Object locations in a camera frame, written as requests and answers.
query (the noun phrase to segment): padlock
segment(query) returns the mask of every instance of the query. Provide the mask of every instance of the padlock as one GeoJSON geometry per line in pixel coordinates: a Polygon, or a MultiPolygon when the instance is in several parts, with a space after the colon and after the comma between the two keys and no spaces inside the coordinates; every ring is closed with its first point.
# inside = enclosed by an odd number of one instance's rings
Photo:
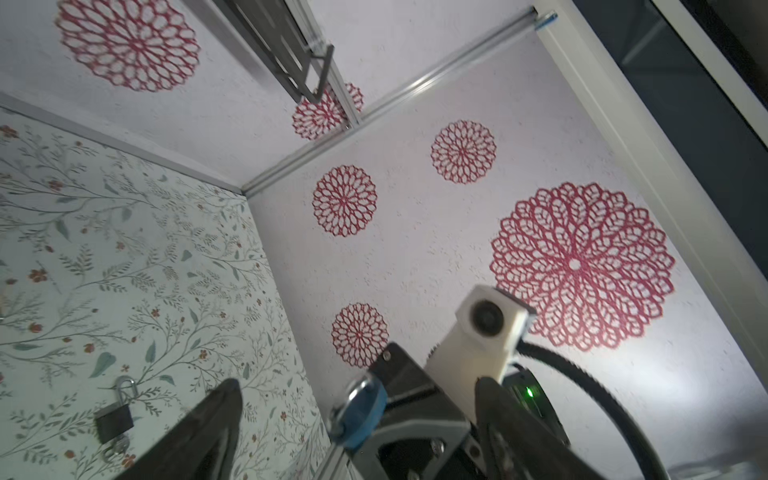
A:
{"type": "Polygon", "coordinates": [[[131,444],[127,435],[125,435],[125,432],[134,426],[134,420],[128,408],[128,403],[131,399],[123,397],[122,386],[126,382],[131,383],[134,394],[133,398],[138,397],[136,382],[130,376],[123,375],[114,383],[118,400],[95,414],[96,433],[98,434],[99,442],[102,444],[111,442],[104,450],[104,459],[106,460],[109,460],[112,455],[124,454],[131,444]]]}

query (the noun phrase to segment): screw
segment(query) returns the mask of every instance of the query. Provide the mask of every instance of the screw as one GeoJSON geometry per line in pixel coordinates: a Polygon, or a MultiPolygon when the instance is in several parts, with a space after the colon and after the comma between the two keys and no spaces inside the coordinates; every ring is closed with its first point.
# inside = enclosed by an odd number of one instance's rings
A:
{"type": "Polygon", "coordinates": [[[445,443],[440,439],[432,439],[429,441],[429,446],[432,447],[432,453],[435,457],[439,457],[445,451],[445,443]]]}

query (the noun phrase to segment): large red mandala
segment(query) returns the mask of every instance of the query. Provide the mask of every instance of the large red mandala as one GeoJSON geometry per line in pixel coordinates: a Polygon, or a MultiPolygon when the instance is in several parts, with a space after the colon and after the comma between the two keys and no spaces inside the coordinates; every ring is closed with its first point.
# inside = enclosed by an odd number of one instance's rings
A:
{"type": "Polygon", "coordinates": [[[553,345],[616,348],[643,336],[674,291],[667,236],[648,210],[597,184],[540,189],[492,242],[497,286],[531,304],[553,345]]]}
{"type": "Polygon", "coordinates": [[[333,320],[336,353],[351,366],[368,368],[389,342],[384,317],[368,303],[345,306],[333,320]]]}
{"type": "Polygon", "coordinates": [[[312,206],[326,232],[346,237],[364,229],[376,211],[376,185],[362,169],[336,167],[317,182],[312,206]]]}
{"type": "Polygon", "coordinates": [[[449,124],[432,144],[432,165],[455,184],[476,182],[491,170],[495,159],[496,143],[491,131],[474,121],[449,124]]]}
{"type": "MultiPolygon", "coordinates": [[[[346,89],[355,102],[357,111],[362,110],[362,93],[353,84],[346,84],[346,89]]],[[[341,104],[330,87],[326,88],[323,99],[317,105],[304,99],[296,106],[293,114],[293,129],[301,138],[315,140],[330,132],[336,125],[346,121],[341,104]]]]}
{"type": "Polygon", "coordinates": [[[113,85],[170,90],[194,73],[200,46],[166,0],[62,0],[58,8],[61,43],[113,85]]]}

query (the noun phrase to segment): white camera housing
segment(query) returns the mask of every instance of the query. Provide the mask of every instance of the white camera housing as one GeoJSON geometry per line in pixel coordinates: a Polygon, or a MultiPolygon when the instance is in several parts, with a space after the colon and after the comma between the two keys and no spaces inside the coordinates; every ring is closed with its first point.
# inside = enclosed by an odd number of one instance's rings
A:
{"type": "Polygon", "coordinates": [[[522,301],[492,286],[477,285],[456,310],[456,324],[424,370],[474,423],[475,383],[483,376],[501,382],[509,358],[535,317],[536,311],[522,301]],[[493,335],[478,331],[472,320],[473,309],[483,302],[495,304],[503,315],[501,329],[493,335]]]}

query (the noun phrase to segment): camera lens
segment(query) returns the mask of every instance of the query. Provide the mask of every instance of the camera lens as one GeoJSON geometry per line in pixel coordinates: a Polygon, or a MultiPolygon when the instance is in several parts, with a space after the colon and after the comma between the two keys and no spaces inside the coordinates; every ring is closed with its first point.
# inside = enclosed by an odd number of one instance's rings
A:
{"type": "Polygon", "coordinates": [[[493,302],[483,300],[472,307],[472,325],[483,336],[496,336],[504,327],[504,313],[493,302]]]}

